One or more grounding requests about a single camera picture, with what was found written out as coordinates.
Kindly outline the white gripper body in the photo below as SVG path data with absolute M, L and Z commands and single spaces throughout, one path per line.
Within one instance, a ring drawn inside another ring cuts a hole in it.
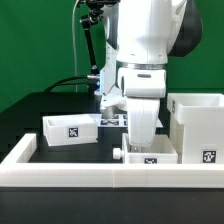
M 160 99 L 166 94 L 166 71 L 120 68 L 118 86 L 126 102 L 130 145 L 150 147 L 155 136 Z

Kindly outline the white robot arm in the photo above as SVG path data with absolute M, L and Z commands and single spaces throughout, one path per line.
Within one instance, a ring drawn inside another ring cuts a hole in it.
M 160 100 L 166 95 L 166 64 L 199 44 L 203 25 L 195 0 L 120 0 L 105 9 L 106 64 L 100 72 L 101 111 L 127 112 L 129 143 L 149 147 Z

